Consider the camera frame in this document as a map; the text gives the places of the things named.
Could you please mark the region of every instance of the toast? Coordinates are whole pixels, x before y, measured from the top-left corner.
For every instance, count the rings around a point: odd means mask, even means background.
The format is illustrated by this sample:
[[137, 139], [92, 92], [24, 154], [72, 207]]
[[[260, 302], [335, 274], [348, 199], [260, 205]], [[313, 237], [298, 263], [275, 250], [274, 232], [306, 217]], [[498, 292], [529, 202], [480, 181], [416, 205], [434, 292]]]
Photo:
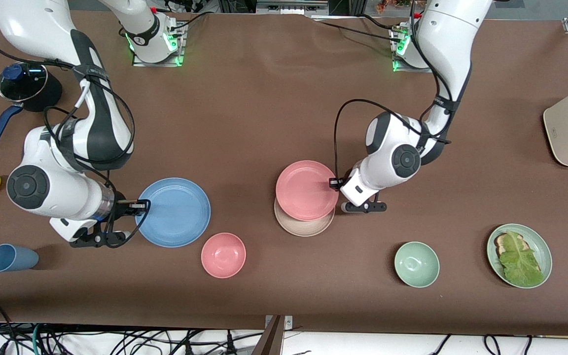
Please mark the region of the toast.
[[[503, 246], [503, 237], [507, 235], [508, 234], [501, 234], [494, 240], [494, 244], [497, 246], [497, 255], [499, 256], [499, 258], [501, 257], [501, 254], [505, 252], [505, 247]], [[530, 245], [527, 243], [527, 241], [523, 239], [523, 236], [521, 236], [521, 234], [519, 234], [517, 238], [521, 240], [523, 250], [532, 249], [530, 248]]]

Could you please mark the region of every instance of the green plate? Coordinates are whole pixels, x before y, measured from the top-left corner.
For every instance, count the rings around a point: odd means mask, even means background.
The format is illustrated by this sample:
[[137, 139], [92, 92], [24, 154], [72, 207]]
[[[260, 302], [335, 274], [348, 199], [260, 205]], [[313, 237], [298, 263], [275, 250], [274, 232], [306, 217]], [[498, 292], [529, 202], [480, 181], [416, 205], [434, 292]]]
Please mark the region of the green plate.
[[431, 247], [419, 241], [410, 241], [398, 249], [394, 267], [404, 283], [418, 288], [431, 285], [440, 274], [437, 255]]
[[[507, 232], [516, 232], [518, 234], [521, 234], [521, 236], [523, 236], [523, 240], [527, 241], [527, 244], [530, 246], [530, 248], [534, 250], [534, 257], [536, 258], [536, 261], [538, 261], [538, 265], [540, 266], [540, 270], [543, 272], [544, 276], [542, 283], [532, 287], [523, 287], [523, 286], [514, 285], [513, 283], [510, 283], [510, 281], [505, 279], [505, 276], [503, 276], [503, 265], [501, 265], [501, 262], [498, 260], [497, 246], [496, 244], [494, 244], [494, 240], [501, 234], [505, 234]], [[545, 243], [545, 240], [541, 238], [541, 236], [539, 236], [538, 233], [536, 233], [532, 228], [525, 227], [524, 225], [511, 223], [511, 224], [504, 224], [501, 225], [501, 227], [496, 228], [494, 232], [492, 232], [492, 234], [490, 235], [490, 238], [488, 239], [486, 252], [488, 254], [488, 261], [490, 262], [490, 265], [494, 269], [494, 272], [497, 273], [497, 275], [501, 278], [501, 280], [505, 281], [506, 283], [514, 287], [518, 288], [538, 287], [540, 285], [543, 285], [543, 283], [545, 283], [545, 281], [547, 281], [549, 276], [552, 274], [552, 253], [549, 251], [547, 243]]]

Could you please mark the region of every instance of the green led light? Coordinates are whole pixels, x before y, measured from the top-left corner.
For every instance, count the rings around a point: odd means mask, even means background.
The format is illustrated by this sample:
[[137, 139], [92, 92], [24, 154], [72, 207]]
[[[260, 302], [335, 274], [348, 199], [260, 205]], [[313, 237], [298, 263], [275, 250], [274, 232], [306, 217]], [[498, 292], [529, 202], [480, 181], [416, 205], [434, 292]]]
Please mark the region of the green led light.
[[131, 43], [131, 39], [126, 36], [126, 40], [128, 41], [128, 47], [131, 49], [131, 52], [135, 52], [133, 49], [133, 44]]
[[400, 56], [404, 56], [404, 52], [406, 52], [406, 47], [409, 45], [409, 43], [411, 43], [411, 38], [409, 38], [409, 36], [406, 36], [404, 38], [404, 45], [400, 45], [396, 53]]
[[177, 67], [181, 67], [183, 65], [183, 55], [176, 57], [174, 59], [174, 64], [176, 64]]
[[164, 40], [166, 41], [166, 44], [168, 45], [168, 49], [174, 51], [174, 47], [176, 47], [177, 44], [172, 42], [173, 38], [169, 35], [165, 35]]

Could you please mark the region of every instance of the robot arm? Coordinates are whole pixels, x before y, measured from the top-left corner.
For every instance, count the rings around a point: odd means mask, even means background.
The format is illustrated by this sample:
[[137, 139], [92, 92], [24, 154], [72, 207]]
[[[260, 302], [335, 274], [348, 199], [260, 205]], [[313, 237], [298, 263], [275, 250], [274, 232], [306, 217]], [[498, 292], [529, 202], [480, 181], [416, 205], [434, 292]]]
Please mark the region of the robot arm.
[[354, 166], [340, 188], [352, 204], [360, 206], [381, 189], [406, 182], [421, 165], [442, 153], [469, 79], [473, 40], [491, 3], [492, 0], [429, 1], [415, 29], [407, 23], [410, 34], [416, 33], [416, 41], [407, 43], [402, 54], [397, 55], [409, 67], [430, 66], [436, 74], [439, 93], [422, 125], [393, 112], [372, 120], [365, 135], [368, 156]]
[[[149, 31], [159, 26], [144, 0], [104, 3], [118, 15], [127, 31]], [[100, 55], [88, 36], [73, 25], [67, 0], [0, 0], [0, 29], [22, 52], [72, 65], [82, 90], [76, 107], [83, 99], [88, 107], [87, 118], [70, 119], [63, 127], [54, 127], [59, 143], [46, 128], [30, 131], [22, 163], [10, 173], [6, 187], [18, 207], [51, 217], [54, 229], [65, 240], [73, 241], [81, 231], [115, 214], [117, 200], [124, 198], [86, 177], [83, 171], [122, 168], [133, 151], [131, 132], [110, 91]], [[160, 51], [155, 44], [161, 42], [164, 47]], [[169, 50], [160, 36], [151, 36], [135, 47], [140, 56], [153, 59], [167, 56]]]

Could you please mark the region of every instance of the blue plate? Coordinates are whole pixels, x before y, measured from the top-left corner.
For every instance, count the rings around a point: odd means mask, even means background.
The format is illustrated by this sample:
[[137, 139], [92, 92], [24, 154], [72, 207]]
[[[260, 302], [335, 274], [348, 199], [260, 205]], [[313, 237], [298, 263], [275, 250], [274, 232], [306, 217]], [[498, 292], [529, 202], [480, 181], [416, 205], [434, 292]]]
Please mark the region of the blue plate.
[[[190, 180], [178, 177], [154, 182], [140, 199], [151, 202], [150, 212], [140, 228], [155, 245], [178, 248], [197, 240], [210, 222], [212, 210], [205, 191]], [[137, 223], [142, 216], [135, 216]]]

